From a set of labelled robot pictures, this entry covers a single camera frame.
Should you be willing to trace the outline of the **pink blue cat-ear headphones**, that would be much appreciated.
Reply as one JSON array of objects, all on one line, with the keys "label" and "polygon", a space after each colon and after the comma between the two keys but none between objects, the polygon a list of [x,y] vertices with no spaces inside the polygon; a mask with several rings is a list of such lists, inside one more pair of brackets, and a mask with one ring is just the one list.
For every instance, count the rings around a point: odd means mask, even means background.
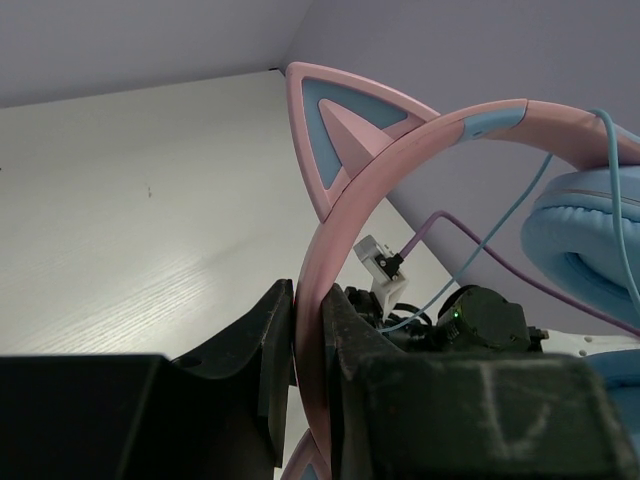
[{"label": "pink blue cat-ear headphones", "polygon": [[570,105],[598,105],[636,122],[639,105],[639,63],[633,58],[572,58],[553,64],[546,86],[534,81],[533,70],[514,68],[413,67],[408,79],[394,87],[322,65],[292,62],[284,67],[290,126],[305,186],[319,218],[296,288],[294,356],[301,396],[311,435],[322,458],[331,455],[329,407],[326,400],[323,324],[320,304],[335,282],[356,236],[367,229],[380,204],[390,203],[411,224],[445,211],[470,226],[485,227],[498,218],[518,188],[540,164],[537,153],[519,147],[480,150],[456,147],[424,164],[391,161],[375,164],[356,177],[348,175],[333,152],[313,151],[307,126],[317,115],[304,109],[306,81],[315,79],[342,93],[369,95],[394,114],[386,126],[415,128],[435,119],[441,107],[505,96],[505,106],[528,98],[546,98]]}]

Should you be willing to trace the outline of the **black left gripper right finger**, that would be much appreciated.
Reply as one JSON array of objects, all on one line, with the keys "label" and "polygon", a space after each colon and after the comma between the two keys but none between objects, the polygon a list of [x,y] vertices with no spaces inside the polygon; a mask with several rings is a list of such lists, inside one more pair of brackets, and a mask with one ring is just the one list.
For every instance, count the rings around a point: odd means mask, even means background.
[{"label": "black left gripper right finger", "polygon": [[335,479],[635,479],[639,353],[408,353],[322,303]]}]

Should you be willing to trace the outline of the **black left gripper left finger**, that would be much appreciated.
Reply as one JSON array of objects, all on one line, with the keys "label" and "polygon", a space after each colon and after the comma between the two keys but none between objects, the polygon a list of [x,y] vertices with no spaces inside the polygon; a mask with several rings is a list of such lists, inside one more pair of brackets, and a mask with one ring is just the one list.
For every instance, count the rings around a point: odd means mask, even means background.
[{"label": "black left gripper left finger", "polygon": [[270,479],[284,456],[293,286],[191,351],[5,356],[5,479]]}]

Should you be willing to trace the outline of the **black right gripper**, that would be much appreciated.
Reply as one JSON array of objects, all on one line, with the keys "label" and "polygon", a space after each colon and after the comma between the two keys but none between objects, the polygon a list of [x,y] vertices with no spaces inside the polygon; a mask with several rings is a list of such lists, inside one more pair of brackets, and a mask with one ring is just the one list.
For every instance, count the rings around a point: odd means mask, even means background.
[{"label": "black right gripper", "polygon": [[[398,326],[418,312],[416,306],[399,302],[383,317],[382,307],[372,292],[349,286],[344,293],[357,314],[376,330]],[[383,333],[383,336],[405,352],[445,351],[437,328],[425,312],[401,328]]]}]

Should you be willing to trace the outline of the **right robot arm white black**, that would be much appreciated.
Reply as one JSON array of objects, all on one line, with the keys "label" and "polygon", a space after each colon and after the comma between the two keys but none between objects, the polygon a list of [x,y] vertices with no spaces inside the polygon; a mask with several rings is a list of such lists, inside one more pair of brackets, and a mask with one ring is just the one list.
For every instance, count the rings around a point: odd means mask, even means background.
[{"label": "right robot arm white black", "polygon": [[436,319],[403,302],[384,317],[373,293],[349,287],[346,295],[370,326],[406,352],[543,352],[586,357],[639,349],[637,338],[624,335],[568,334],[530,326],[521,305],[476,285],[450,295]]}]

